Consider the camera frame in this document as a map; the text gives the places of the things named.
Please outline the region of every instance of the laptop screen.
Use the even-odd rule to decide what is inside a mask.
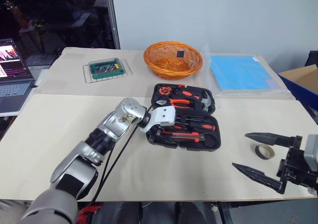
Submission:
[[[33,78],[11,39],[0,40],[0,81]]]

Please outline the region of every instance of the laptop keyboard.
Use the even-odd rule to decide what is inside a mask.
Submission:
[[[30,83],[0,85],[0,97],[24,95]]]

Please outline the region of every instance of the red strap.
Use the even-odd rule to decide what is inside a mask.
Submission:
[[[86,224],[88,214],[87,213],[95,213],[101,206],[91,206],[83,208],[78,217],[76,218],[76,224]]]

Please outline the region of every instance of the black tool case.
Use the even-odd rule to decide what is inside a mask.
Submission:
[[[176,117],[174,126],[153,126],[146,133],[149,143],[206,151],[215,151],[221,146],[218,121],[211,116],[215,102],[209,90],[159,83],[154,88],[151,103],[153,108],[173,105]]]

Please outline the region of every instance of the green circuit board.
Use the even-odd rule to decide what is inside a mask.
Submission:
[[[118,58],[91,62],[89,63],[89,69],[93,79],[101,79],[125,73],[123,65]]]

